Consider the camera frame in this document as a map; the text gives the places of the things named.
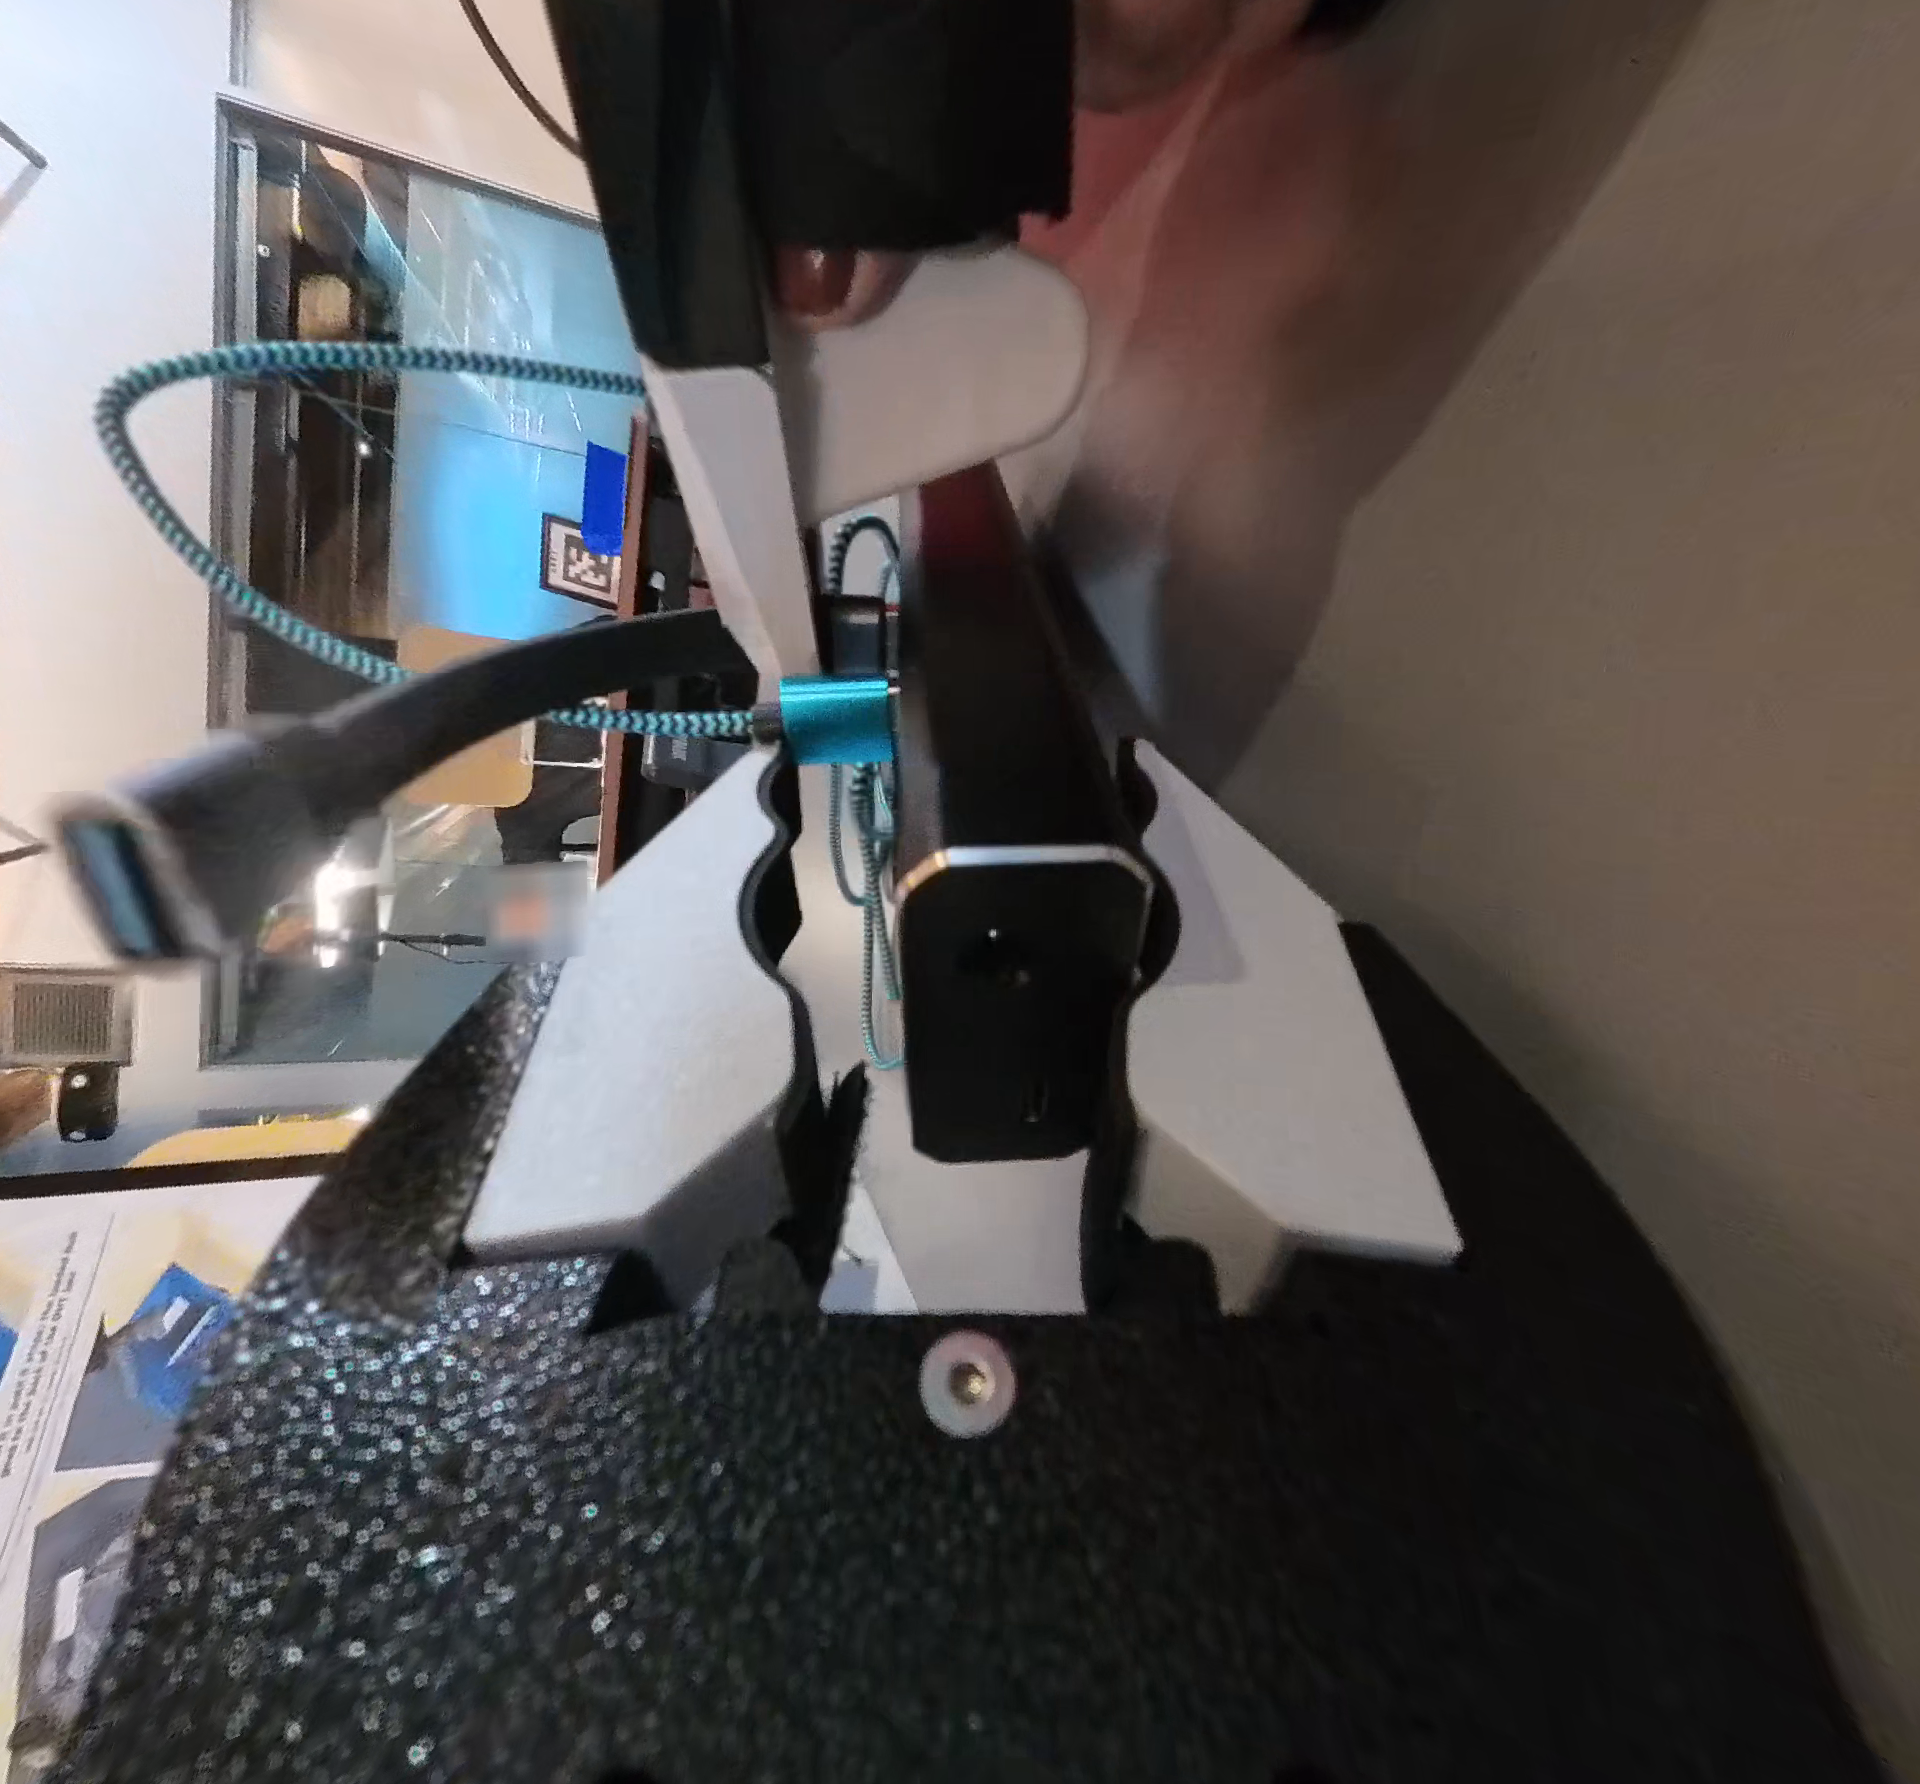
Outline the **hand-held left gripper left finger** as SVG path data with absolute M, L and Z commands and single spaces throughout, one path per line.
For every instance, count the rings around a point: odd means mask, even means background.
M 871 1080 L 823 1080 L 776 973 L 790 842 L 797 766 L 763 745 L 598 886 L 463 1227 L 474 1265 L 631 1255 L 687 1313 L 764 1244 L 828 1305 Z

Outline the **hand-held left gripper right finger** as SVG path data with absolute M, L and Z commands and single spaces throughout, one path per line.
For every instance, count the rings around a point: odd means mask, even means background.
M 1467 1236 L 1334 902 L 1153 745 L 1115 745 L 1082 1318 L 1259 1318 L 1294 1255 L 1454 1265 Z

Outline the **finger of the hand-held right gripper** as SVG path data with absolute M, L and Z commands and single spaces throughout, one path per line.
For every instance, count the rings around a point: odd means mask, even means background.
M 644 399 L 667 445 L 712 604 L 755 678 L 815 671 L 807 555 L 773 377 L 644 362 Z

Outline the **black usb hub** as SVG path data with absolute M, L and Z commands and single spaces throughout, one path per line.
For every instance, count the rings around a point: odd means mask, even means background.
M 935 1169 L 1115 1138 L 1153 866 L 991 463 L 931 483 L 895 573 L 895 984 Z

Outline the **person's right hand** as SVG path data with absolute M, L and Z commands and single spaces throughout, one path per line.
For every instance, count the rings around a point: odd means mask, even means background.
M 1334 277 L 1361 156 L 1334 48 L 1388 0 L 1078 0 L 1074 216 L 1029 227 L 1092 309 L 1048 445 L 1078 573 L 1167 569 L 1180 518 L 1259 483 L 1275 343 Z

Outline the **square printed marker tag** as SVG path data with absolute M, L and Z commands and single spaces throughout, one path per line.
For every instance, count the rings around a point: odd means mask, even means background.
M 616 612 L 616 552 L 588 552 L 588 523 L 544 510 L 544 596 Z

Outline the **printed instruction sheet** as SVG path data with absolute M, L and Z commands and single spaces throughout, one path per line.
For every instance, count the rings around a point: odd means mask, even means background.
M 298 1193 L 162 1184 L 4 1203 L 4 1726 L 79 1711 L 150 1477 Z

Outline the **wall vent grille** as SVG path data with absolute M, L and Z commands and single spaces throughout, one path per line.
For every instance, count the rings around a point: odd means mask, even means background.
M 132 1070 L 138 984 L 104 967 L 0 967 L 0 1070 Z

